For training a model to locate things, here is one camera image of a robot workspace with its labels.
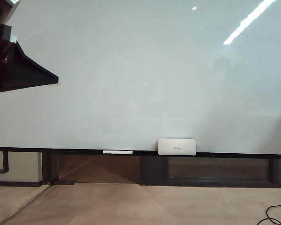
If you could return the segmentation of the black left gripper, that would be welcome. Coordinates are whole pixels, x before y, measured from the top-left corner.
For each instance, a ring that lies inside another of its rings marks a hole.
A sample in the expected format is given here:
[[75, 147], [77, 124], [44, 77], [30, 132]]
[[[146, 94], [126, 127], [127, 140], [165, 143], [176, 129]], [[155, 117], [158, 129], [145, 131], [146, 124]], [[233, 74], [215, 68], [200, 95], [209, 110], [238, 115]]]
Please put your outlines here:
[[57, 84], [59, 77], [26, 56], [11, 29], [0, 25], [0, 93]]

